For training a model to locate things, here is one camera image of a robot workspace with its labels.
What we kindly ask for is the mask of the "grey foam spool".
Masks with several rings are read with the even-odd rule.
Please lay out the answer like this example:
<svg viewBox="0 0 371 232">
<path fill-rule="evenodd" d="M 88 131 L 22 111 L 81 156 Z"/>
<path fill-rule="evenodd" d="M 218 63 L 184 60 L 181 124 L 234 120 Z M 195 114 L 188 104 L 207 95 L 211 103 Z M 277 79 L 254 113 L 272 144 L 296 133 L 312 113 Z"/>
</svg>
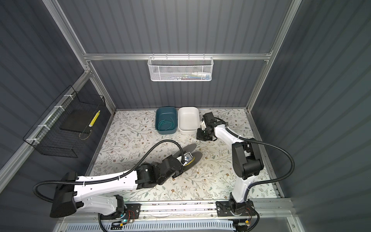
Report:
<svg viewBox="0 0 371 232">
<path fill-rule="evenodd" d="M 203 154 L 200 151 L 196 151 L 196 147 L 197 147 L 197 144 L 193 143 L 193 144 L 187 145 L 187 146 L 182 148 L 183 152 L 184 152 L 184 155 L 189 152 L 195 158 L 194 161 L 190 165 L 184 166 L 183 172 L 188 171 L 189 169 L 194 167 L 201 160 Z"/>
</svg>

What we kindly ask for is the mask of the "white plastic tray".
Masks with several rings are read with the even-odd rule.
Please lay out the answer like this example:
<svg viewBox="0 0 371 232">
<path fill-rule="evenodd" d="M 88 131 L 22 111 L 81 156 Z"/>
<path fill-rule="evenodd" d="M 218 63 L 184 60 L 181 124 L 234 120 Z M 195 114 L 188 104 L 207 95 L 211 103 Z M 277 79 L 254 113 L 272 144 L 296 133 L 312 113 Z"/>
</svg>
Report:
<svg viewBox="0 0 371 232">
<path fill-rule="evenodd" d="M 181 107 L 178 110 L 178 129 L 184 135 L 196 135 L 200 127 L 199 109 L 196 107 Z"/>
</svg>

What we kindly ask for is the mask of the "teal plastic tray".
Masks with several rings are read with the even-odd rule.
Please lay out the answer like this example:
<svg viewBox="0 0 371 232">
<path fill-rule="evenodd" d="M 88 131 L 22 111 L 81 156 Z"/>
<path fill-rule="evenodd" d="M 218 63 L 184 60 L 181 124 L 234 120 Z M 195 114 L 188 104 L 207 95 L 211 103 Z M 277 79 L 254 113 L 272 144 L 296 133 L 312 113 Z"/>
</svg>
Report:
<svg viewBox="0 0 371 232">
<path fill-rule="evenodd" d="M 155 129 L 160 135 L 174 134 L 177 131 L 177 110 L 167 106 L 158 108 L 155 118 Z"/>
</svg>

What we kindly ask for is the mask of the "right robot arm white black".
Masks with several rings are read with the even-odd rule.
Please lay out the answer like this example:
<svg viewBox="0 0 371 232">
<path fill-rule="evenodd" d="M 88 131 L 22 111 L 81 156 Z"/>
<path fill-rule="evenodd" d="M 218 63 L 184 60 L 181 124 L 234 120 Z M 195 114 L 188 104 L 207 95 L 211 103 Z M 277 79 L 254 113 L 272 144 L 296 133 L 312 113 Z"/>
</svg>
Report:
<svg viewBox="0 0 371 232">
<path fill-rule="evenodd" d="M 257 185 L 284 180 L 292 175 L 295 169 L 295 161 L 287 151 L 270 143 L 238 135 L 229 128 L 227 122 L 216 118 L 212 112 L 203 115 L 201 127 L 197 130 L 197 140 L 206 142 L 221 140 L 231 147 L 232 167 L 237 178 L 229 200 L 216 203 L 222 216 L 229 213 L 234 216 L 239 216 L 244 212 L 252 214 L 252 205 L 248 199 L 249 191 Z M 278 178 L 255 182 L 255 178 L 264 169 L 260 145 L 277 149 L 286 155 L 290 161 L 289 171 Z"/>
</svg>

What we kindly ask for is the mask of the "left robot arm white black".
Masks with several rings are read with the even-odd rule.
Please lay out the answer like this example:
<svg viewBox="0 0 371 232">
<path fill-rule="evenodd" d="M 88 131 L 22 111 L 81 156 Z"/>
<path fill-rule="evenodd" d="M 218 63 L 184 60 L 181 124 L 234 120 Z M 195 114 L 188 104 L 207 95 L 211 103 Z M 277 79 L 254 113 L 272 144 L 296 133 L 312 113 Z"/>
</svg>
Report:
<svg viewBox="0 0 371 232">
<path fill-rule="evenodd" d="M 103 176 L 78 176 L 67 173 L 62 180 L 42 181 L 33 187 L 33 193 L 43 201 L 52 203 L 51 218 L 62 218 L 77 212 L 99 213 L 119 218 L 126 213 L 121 196 L 106 197 L 106 193 L 121 190 L 151 189 L 163 185 L 169 178 L 180 176 L 190 167 L 192 151 L 197 147 L 191 144 L 181 147 L 174 140 L 162 140 L 150 148 L 153 151 L 161 144 L 175 144 L 179 151 L 166 157 L 161 163 L 145 163 L 147 152 L 131 169 L 121 173 Z"/>
</svg>

